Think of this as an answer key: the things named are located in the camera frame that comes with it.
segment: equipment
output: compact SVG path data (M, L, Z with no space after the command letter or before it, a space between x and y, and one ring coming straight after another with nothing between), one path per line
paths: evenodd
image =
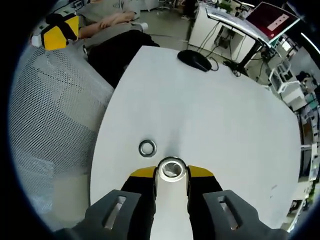
M204 72L208 72L212 67L209 60L196 51L183 50L178 53L177 57L181 62Z
M54 233L58 239L149 240L156 212L157 179L173 184L187 176L186 211L194 240L283 240L288 233L271 229L257 210L231 190L222 190L205 168L166 157L158 167L133 172L121 190L112 190L90 206L73 228Z

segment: person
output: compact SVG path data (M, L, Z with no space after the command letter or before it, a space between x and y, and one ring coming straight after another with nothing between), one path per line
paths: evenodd
M114 88L141 46L159 47L140 25L138 0L91 0L78 12L88 63Z

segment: computer mouse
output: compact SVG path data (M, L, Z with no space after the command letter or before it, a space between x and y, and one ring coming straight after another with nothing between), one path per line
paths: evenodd
M177 55L178 59L196 69L208 72L211 69L211 63L201 53L192 50L182 50Z

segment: gray mesh backrest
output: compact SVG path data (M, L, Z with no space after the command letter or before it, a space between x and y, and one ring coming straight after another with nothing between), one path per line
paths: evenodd
M72 45L54 51L28 46L20 58L9 102L12 157L31 204L53 230L64 227L50 217L54 183L90 170L113 91Z

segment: white desk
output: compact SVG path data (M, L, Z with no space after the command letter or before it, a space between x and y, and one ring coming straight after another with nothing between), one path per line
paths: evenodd
M257 209L261 221L280 227L299 176L301 142L296 116L248 77L235 77L222 64L217 72L202 72L180 62L177 54L173 49L143 46L126 69L95 145L91 204L121 189L133 171L177 156L187 165L213 172L223 189L233 190ZM144 139L157 145L152 158L139 154ZM173 217L181 217L185 221L175 221L180 224L176 229L187 230L182 231L186 236L177 233L178 239L192 239L187 235L187 210L170 212L180 211L175 206L185 204L186 195L184 202L173 202L177 198L172 195L178 191L173 191L174 184L167 188L165 194L158 192L156 204L157 210L163 209L169 204L165 199L170 198L169 212L155 221L165 229ZM159 228L153 224L152 229ZM157 235L151 239L164 236ZM175 234L165 237L172 239Z
M259 29L245 20L231 16L228 13L221 12L216 8L207 8L205 3L201 3L198 8L196 20L191 32L189 44L195 47L200 47L204 42L206 36L210 33L214 26L215 30L201 46L207 51L214 49L214 53L223 56L224 58L233 60L237 63L247 55L250 49L255 44L255 39L261 39L269 46L269 40L265 34ZM230 42L230 49L223 47L216 47L215 42L218 33L222 28L231 29L236 34Z

